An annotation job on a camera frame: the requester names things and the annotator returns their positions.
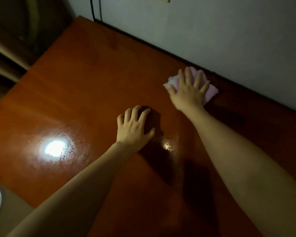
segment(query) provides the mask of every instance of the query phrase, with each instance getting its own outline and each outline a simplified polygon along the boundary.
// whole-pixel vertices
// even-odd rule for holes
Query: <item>bare skin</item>
[[[174,106],[197,129],[218,173],[239,206],[266,237],[296,236],[296,181],[266,153],[209,115],[202,106],[199,72],[179,71],[179,90],[168,89]],[[141,106],[117,119],[116,143],[28,215],[8,236],[86,236],[118,169],[154,136],[144,135],[150,109]]]

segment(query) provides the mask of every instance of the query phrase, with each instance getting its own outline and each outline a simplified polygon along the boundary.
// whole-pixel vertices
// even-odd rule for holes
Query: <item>towel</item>
[[[198,71],[194,67],[190,67],[190,70],[191,70],[191,74],[192,74],[192,77],[193,77],[193,83],[194,83]],[[202,77],[202,80],[201,80],[201,88],[205,85],[206,82],[207,82],[207,77],[206,77],[205,73],[203,73],[203,77]],[[177,75],[169,77],[168,82],[163,84],[163,86],[166,89],[167,89],[167,87],[169,85],[173,85],[173,87],[176,90],[178,90],[178,88],[179,88],[179,78],[178,78]],[[212,84],[209,84],[209,88],[208,88],[207,92],[205,93],[205,98],[204,98],[204,101],[203,101],[203,105],[208,103],[218,92],[219,91],[218,91],[218,89],[216,87],[214,87]]]

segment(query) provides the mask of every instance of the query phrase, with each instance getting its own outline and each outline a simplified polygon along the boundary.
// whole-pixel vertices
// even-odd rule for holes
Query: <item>wooden table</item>
[[[158,135],[122,166],[89,235],[260,236],[162,86],[186,65],[75,19],[0,101],[0,184],[37,207],[115,142],[120,113],[142,104],[154,109],[147,125]],[[208,111],[296,179],[296,113],[221,77],[209,79],[220,94]],[[60,157],[44,152],[53,140],[66,142]]]

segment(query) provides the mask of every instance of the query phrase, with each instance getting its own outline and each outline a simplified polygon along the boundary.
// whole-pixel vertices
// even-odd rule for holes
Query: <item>person's right hand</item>
[[[179,88],[175,91],[173,85],[167,89],[170,99],[176,109],[187,115],[193,109],[203,109],[203,99],[209,88],[209,81],[200,89],[202,80],[202,71],[198,71],[196,80],[193,84],[192,74],[189,67],[185,68],[185,73],[179,70]]]

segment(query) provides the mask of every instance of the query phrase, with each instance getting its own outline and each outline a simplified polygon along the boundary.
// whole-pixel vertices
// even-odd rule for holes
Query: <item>black cable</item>
[[[91,4],[91,11],[92,11],[92,16],[93,16],[93,21],[96,21],[96,19],[95,19],[95,15],[94,15],[93,1],[92,1],[92,0],[90,0],[90,4]],[[100,19],[101,19],[101,21],[102,21],[101,0],[99,0],[99,8],[100,8]]]

